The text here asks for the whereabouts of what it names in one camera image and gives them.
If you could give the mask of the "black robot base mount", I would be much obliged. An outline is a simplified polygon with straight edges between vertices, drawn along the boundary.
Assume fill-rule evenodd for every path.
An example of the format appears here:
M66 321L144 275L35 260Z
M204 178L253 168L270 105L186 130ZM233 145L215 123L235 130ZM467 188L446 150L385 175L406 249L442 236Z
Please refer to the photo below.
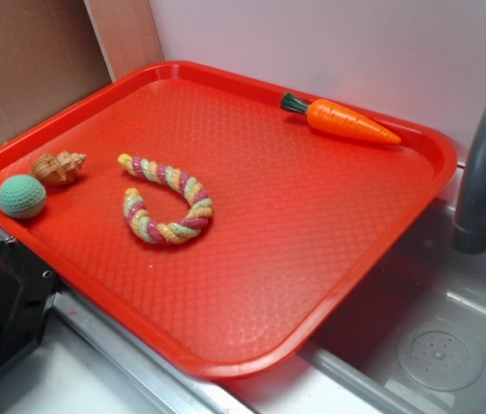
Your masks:
M0 241L0 376L41 344L57 283L20 241Z

